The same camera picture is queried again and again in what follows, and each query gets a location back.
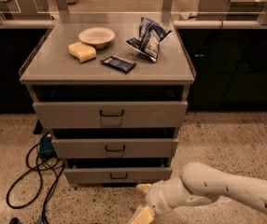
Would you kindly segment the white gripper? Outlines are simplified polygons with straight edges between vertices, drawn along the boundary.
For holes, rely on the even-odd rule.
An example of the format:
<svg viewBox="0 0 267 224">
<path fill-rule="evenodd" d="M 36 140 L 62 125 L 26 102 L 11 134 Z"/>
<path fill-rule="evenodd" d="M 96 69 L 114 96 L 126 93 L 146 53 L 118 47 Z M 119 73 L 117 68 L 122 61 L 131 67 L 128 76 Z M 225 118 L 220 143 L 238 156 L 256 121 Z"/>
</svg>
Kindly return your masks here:
<svg viewBox="0 0 267 224">
<path fill-rule="evenodd" d="M 154 184 L 138 184 L 136 188 L 146 194 L 147 205 L 138 206 L 129 224 L 150 224 L 156 214 L 172 212 L 179 206 L 201 206 L 214 203 L 218 195 L 199 196 L 188 190 L 180 177 L 161 180 Z"/>
</svg>

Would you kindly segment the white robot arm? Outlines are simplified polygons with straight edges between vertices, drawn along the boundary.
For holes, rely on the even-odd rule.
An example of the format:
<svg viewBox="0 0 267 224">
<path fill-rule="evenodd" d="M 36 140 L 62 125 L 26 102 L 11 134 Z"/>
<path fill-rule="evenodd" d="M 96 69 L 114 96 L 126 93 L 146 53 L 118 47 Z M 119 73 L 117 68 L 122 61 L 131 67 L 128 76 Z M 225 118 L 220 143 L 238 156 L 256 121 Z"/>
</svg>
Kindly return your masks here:
<svg viewBox="0 0 267 224">
<path fill-rule="evenodd" d="M 221 196 L 267 215 L 267 180 L 228 174 L 201 162 L 186 164 L 174 178 L 137 188 L 147 204 L 136 209 L 128 224 L 150 224 L 179 206 L 207 205 Z"/>
</svg>

